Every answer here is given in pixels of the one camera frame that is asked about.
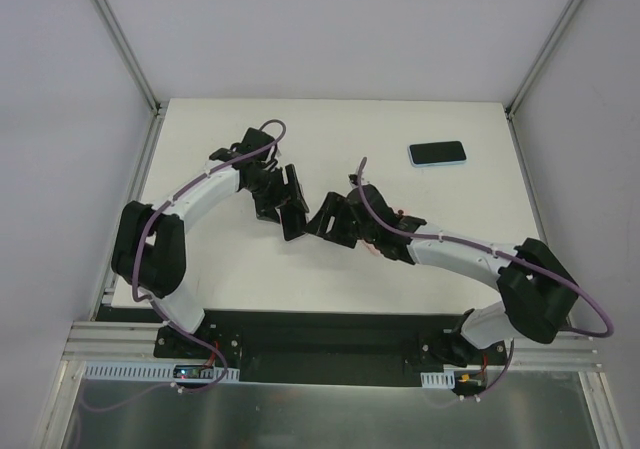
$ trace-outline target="smartphone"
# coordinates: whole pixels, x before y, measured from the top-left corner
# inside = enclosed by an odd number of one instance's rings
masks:
[[[460,141],[429,142],[426,144],[411,144],[409,159],[415,167],[443,166],[447,164],[462,164],[467,160]]]

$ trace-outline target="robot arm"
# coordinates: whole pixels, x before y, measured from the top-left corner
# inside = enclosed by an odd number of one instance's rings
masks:
[[[265,132],[249,129],[242,142],[231,149],[219,149],[209,156],[204,170],[191,182],[171,191],[153,204],[132,201],[120,218],[111,268],[129,284],[132,283],[136,251],[143,237],[143,228],[159,210],[146,241],[138,271],[140,292],[153,302],[182,329],[194,333],[204,318],[204,310],[187,287],[185,273],[188,232],[218,203],[241,189],[253,195],[256,217],[282,225],[285,240],[304,233],[307,205],[292,164],[277,167],[276,150],[268,151],[237,164],[215,170],[222,164],[258,148],[273,144],[274,138]]]
[[[355,185],[356,177],[350,179]],[[521,245],[494,244],[462,237],[424,219],[394,212],[371,184],[362,189],[375,214],[388,226],[403,233],[429,235],[430,239],[414,239],[383,228],[371,217],[357,189],[347,197],[329,193],[306,232],[351,248],[361,239],[388,259],[450,270],[494,288],[502,297],[489,307],[467,311],[451,332],[430,341],[429,352],[442,362],[465,366],[478,350],[519,335],[548,344],[565,325],[577,299],[573,291],[496,257],[497,252],[503,252],[572,280],[544,243],[527,239]],[[456,239],[470,244],[456,244]],[[490,247],[492,252],[481,247]]]

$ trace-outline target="white wall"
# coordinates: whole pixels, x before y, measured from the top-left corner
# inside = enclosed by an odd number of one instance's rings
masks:
[[[109,0],[158,97],[509,102],[568,0]]]
[[[616,323],[600,346],[640,447],[640,0],[585,2],[516,130],[553,248]]]
[[[149,112],[89,0],[0,0],[0,447],[86,317]]]

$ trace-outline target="orange wire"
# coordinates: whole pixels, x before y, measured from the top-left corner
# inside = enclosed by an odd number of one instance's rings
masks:
[[[220,349],[220,344],[218,344],[218,341],[213,341],[213,343],[216,345],[216,349]],[[207,362],[204,363],[204,367],[205,369],[209,369],[211,368],[211,366],[213,366],[213,363],[216,360],[216,353],[212,352],[211,356],[209,357],[209,360],[207,360]]]
[[[489,365],[489,358],[486,354],[482,355],[482,377],[487,377],[487,366]]]

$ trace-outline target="purple cable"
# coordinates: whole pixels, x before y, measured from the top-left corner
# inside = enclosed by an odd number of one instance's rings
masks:
[[[428,240],[442,239],[445,241],[454,242],[456,244],[462,244],[464,246],[472,247],[474,249],[478,249],[480,251],[486,252],[487,254],[493,254],[493,249],[491,247],[485,246],[484,244],[479,244],[474,241],[469,241],[467,239],[463,239],[460,237],[453,237],[453,236],[446,236],[446,235],[440,236],[438,234],[415,234],[413,232],[400,231],[388,225],[386,222],[384,222],[380,218],[380,216],[378,216],[375,213],[375,211],[371,207],[371,204],[369,204],[369,201],[365,196],[364,188],[362,187],[362,173],[364,172],[364,166],[366,166],[366,164],[367,164],[367,158],[363,157],[362,161],[360,162],[360,166],[358,167],[358,180],[357,180],[358,193],[360,194],[360,199],[362,199],[362,203],[364,204],[364,207],[367,209],[367,212],[369,212],[371,217],[373,217],[373,219],[382,227],[384,227],[387,231],[392,232],[394,234],[398,234],[403,237],[410,237],[412,239],[428,239]],[[544,267],[531,264],[528,261],[520,259],[516,256],[512,256],[511,254],[507,254],[504,251],[495,251],[495,256],[501,257],[503,259],[506,259],[507,261],[518,264],[522,267],[529,269],[530,271],[537,272],[538,274],[548,277],[549,279],[556,281],[558,284],[562,284],[566,288],[571,289],[578,296],[584,299],[585,302],[589,304],[589,306],[591,306],[591,308],[598,314],[598,316],[600,317],[600,319],[602,319],[602,322],[604,322],[604,325],[606,326],[606,330],[604,332],[593,332],[593,331],[588,331],[586,329],[578,329],[575,327],[566,327],[562,329],[563,331],[574,332],[576,334],[581,334],[581,335],[590,336],[590,337],[598,337],[598,338],[611,337],[613,335],[613,332],[614,332],[613,321],[611,320],[609,315],[600,306],[600,304],[596,302],[596,300],[593,297],[591,297],[584,289],[579,287],[577,284],[575,284],[574,282],[568,279],[565,279],[562,276],[555,274],[554,272],[549,271],[548,269],[545,269]]]
[[[125,399],[124,401],[120,401],[116,404],[113,404],[111,406],[106,406],[106,407],[95,407],[95,406],[89,405],[89,403],[84,398],[85,388],[82,388],[82,390],[80,391],[80,394],[78,395],[78,404],[89,412],[93,412],[94,414],[102,414],[105,412],[110,412],[110,411],[115,411],[116,409],[120,409],[121,407],[124,407],[132,403],[133,401],[140,399],[142,396],[149,394],[150,392],[155,391],[156,389],[159,389],[161,387],[171,387],[171,386],[166,382],[154,384],[153,386],[147,387],[145,390],[140,391],[137,394],[134,394],[133,396],[131,396],[128,399]]]
[[[171,206],[171,201],[167,201],[162,204],[147,221],[142,229],[142,237],[140,237],[140,242],[138,243],[138,250],[136,251],[136,257],[133,261],[133,274],[131,276],[131,297],[135,302],[142,302],[151,300],[151,296],[144,295],[141,296],[138,293],[138,280],[140,278],[140,264],[142,263],[142,253],[144,252],[144,245],[149,237],[149,232],[151,232],[151,226],[156,222],[156,219],[162,214],[169,206]]]
[[[507,357],[507,360],[504,363],[504,367],[502,368],[502,371],[500,371],[500,374],[498,374],[498,376],[493,381],[491,381],[491,384],[489,384],[487,388],[484,391],[482,391],[480,396],[484,396],[487,392],[491,391],[494,387],[496,387],[496,384],[498,384],[502,380],[502,378],[505,376],[505,374],[509,370],[509,367],[511,367],[511,361],[513,361],[513,352],[515,348],[516,348],[516,343],[513,339],[511,339],[511,344],[509,345],[509,356]]]

